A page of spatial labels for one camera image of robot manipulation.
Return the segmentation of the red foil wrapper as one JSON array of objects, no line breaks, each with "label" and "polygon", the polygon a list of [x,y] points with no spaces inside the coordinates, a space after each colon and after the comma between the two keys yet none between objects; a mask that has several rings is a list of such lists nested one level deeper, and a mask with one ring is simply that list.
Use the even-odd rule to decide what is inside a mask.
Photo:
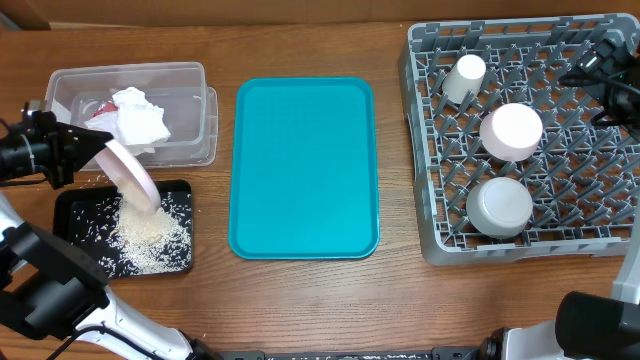
[{"label": "red foil wrapper", "polygon": [[100,115],[102,115],[102,114],[104,114],[104,113],[117,112],[117,111],[118,111],[118,107],[117,107],[114,103],[112,103],[112,102],[108,101],[108,102],[103,103],[103,104],[102,104],[102,105],[101,105],[101,106],[100,106],[100,107],[99,107],[99,108],[94,112],[93,116],[94,116],[94,117],[97,117],[97,116],[100,116]]}]

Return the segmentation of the grey dishwasher rack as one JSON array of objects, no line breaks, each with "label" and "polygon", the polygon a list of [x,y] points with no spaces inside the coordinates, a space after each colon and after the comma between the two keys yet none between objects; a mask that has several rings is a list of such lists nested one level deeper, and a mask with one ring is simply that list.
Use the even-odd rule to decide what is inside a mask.
[{"label": "grey dishwasher rack", "polygon": [[[558,78],[599,40],[639,44],[638,20],[624,13],[427,22],[412,25],[399,60],[414,159],[420,246],[434,265],[507,263],[556,255],[626,252],[639,199],[639,145],[620,128],[590,123],[600,108]],[[464,55],[487,66],[476,96],[454,104],[442,90]],[[491,156],[482,118],[508,103],[532,107],[544,132],[521,162]],[[520,182],[533,213],[520,234],[497,240],[467,217],[470,190],[495,177]]]}]

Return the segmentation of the grey bowl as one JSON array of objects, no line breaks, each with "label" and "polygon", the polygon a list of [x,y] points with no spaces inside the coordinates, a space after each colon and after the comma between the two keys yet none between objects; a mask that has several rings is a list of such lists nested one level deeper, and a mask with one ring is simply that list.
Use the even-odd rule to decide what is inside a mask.
[{"label": "grey bowl", "polygon": [[483,235],[507,239],[525,229],[533,213],[533,200],[520,182],[497,177],[471,189],[466,212],[471,224]]}]

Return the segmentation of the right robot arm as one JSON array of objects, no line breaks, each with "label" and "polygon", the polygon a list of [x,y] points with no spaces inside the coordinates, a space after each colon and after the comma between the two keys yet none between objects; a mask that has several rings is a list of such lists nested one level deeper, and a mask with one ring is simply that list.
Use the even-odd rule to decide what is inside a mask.
[{"label": "right robot arm", "polygon": [[[595,127],[618,126],[639,139],[639,58],[603,38],[558,81],[579,87],[603,110]],[[639,212],[634,212],[629,248],[608,298],[572,291],[556,318],[528,328],[501,328],[471,359],[637,359],[639,357]]]}]

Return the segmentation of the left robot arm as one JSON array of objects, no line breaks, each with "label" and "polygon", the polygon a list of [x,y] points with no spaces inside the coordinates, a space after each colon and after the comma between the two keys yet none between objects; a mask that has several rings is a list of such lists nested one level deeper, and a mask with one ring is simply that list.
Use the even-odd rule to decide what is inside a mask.
[{"label": "left robot arm", "polygon": [[[61,123],[40,101],[25,103],[20,122],[1,139],[1,186],[52,188],[73,183],[96,155],[113,150],[108,132]],[[33,340],[61,340],[57,358],[73,342],[103,347],[125,359],[217,359],[219,353],[182,331],[162,326],[120,299],[106,273],[86,252],[23,220],[1,200],[1,323]]]}]

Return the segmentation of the large white plate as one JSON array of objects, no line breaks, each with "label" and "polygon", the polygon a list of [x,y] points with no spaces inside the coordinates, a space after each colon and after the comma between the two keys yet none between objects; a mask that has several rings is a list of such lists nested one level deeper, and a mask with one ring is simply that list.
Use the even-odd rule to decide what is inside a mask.
[{"label": "large white plate", "polygon": [[160,208],[159,191],[141,163],[116,140],[105,144],[95,157],[124,199],[138,212],[155,214]]}]

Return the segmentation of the white paper cup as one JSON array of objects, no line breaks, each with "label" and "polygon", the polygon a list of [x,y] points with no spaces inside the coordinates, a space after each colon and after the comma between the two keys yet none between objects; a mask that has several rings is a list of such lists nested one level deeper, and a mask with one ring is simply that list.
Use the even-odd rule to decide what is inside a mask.
[{"label": "white paper cup", "polygon": [[452,103],[461,104],[468,93],[473,96],[479,93],[486,70],[486,63],[481,57],[464,55],[446,75],[442,90]]}]

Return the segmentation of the white napkin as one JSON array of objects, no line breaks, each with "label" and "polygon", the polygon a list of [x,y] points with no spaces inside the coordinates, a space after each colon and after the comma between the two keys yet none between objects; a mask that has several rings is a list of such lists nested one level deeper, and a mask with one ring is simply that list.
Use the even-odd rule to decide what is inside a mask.
[{"label": "white napkin", "polygon": [[170,138],[164,109],[149,102],[143,91],[135,87],[117,91],[112,102],[118,109],[116,128],[125,145],[151,145]]},{"label": "white napkin", "polygon": [[118,113],[117,112],[105,112],[97,116],[94,116],[90,120],[85,122],[88,129],[109,132],[113,135],[114,139],[123,145],[133,156],[138,156],[144,153],[155,153],[153,148],[145,148],[142,145],[128,145],[124,136],[120,133],[117,127]]}]

